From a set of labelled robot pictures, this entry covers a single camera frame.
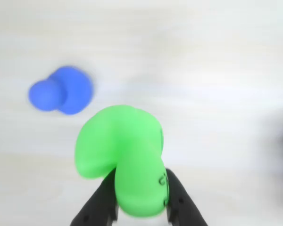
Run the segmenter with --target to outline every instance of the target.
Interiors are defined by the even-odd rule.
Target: blue ball
[[[58,110],[64,114],[81,112],[92,96],[91,79],[72,66],[58,68],[48,79],[37,82],[29,90],[33,106],[42,111]]]
[[[29,90],[31,103],[41,111],[59,108],[66,99],[66,92],[61,84],[47,79],[34,84]]]

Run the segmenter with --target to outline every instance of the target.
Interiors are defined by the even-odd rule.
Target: green rubber object
[[[81,129],[75,165],[84,178],[105,177],[116,167],[120,208],[135,217],[155,216],[169,199],[163,142],[162,127],[154,116],[127,105],[111,106]]]

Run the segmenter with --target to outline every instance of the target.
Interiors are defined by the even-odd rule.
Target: black object
[[[117,220],[118,204],[114,190],[115,171],[111,171],[99,188],[72,220],[70,226],[112,226]]]
[[[72,220],[70,226],[112,226],[117,221],[118,204],[114,190],[115,171],[111,171],[99,188]],[[173,226],[208,226],[176,175],[166,170],[169,183],[167,220]]]
[[[169,181],[168,222],[173,226],[208,226],[176,175],[166,169]]]

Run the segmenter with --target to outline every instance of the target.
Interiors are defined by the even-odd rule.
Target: white table
[[[91,104],[33,109],[29,87],[66,64],[93,76]],[[100,183],[77,175],[76,137],[116,104],[160,120],[164,162],[210,226],[283,226],[268,173],[282,170],[283,0],[1,0],[0,226],[70,223]]]

